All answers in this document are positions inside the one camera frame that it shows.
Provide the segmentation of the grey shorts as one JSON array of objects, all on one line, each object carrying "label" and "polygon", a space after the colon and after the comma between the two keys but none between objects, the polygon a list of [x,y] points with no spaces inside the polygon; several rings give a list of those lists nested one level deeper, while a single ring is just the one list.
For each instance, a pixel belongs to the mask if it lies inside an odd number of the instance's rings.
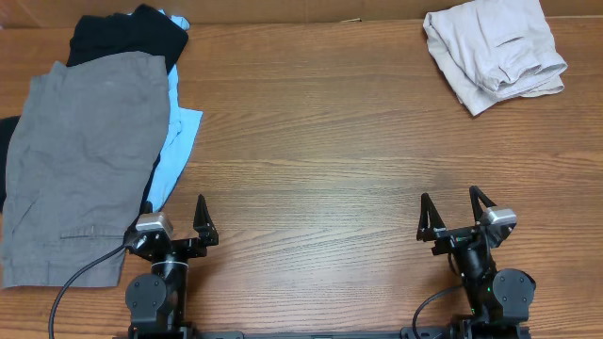
[{"label": "grey shorts", "polygon": [[111,287],[169,127],[162,56],[56,63],[30,83],[8,146],[2,284]]}]

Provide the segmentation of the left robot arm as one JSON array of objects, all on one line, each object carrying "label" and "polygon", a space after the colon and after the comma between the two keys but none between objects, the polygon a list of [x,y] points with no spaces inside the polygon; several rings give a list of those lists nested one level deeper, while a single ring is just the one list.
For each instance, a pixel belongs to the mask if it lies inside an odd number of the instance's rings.
[{"label": "left robot arm", "polygon": [[205,257],[219,244],[204,196],[197,200],[193,219],[195,237],[175,239],[163,212],[139,216],[124,235],[129,253],[151,263],[151,272],[137,276],[126,288],[125,304],[131,315],[130,338],[194,338],[195,326],[185,320],[188,261]]}]

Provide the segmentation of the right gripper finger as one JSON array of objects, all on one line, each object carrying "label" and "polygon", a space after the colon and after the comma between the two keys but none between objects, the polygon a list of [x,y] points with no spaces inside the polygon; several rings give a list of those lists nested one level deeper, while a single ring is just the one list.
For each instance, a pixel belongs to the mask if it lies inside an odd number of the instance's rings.
[{"label": "right gripper finger", "polygon": [[469,196],[474,220],[476,222],[487,222],[488,212],[486,209],[496,207],[497,205],[478,186],[471,186],[469,188]]},{"label": "right gripper finger", "polygon": [[423,193],[420,197],[420,217],[417,226],[417,241],[434,241],[447,227],[441,219],[430,195]]}]

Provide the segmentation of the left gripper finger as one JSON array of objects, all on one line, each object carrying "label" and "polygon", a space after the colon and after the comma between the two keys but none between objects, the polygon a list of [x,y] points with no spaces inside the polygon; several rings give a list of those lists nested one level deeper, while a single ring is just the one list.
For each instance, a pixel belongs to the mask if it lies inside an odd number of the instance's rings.
[{"label": "left gripper finger", "polygon": [[151,202],[143,202],[141,204],[140,209],[139,209],[139,213],[141,215],[143,215],[143,214],[150,214],[152,212],[153,212],[153,205],[152,205]]},{"label": "left gripper finger", "polygon": [[203,194],[198,196],[193,219],[193,229],[198,233],[204,246],[217,246],[219,244],[219,234],[209,215]]}]

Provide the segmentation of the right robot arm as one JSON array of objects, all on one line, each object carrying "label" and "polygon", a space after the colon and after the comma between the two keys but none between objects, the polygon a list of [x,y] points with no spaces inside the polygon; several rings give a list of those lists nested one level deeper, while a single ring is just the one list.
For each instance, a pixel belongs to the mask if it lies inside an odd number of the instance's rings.
[{"label": "right robot arm", "polygon": [[[450,230],[429,194],[420,198],[416,239],[432,242],[432,254],[446,255],[460,283],[423,301],[416,309],[409,336],[442,339],[521,339],[530,337],[523,324],[529,320],[536,290],[535,280],[518,269],[497,269],[492,250],[513,232],[517,216],[496,205],[477,186],[469,188],[474,224]],[[470,315],[456,315],[445,327],[420,328],[421,311],[432,301],[463,289]]]}]

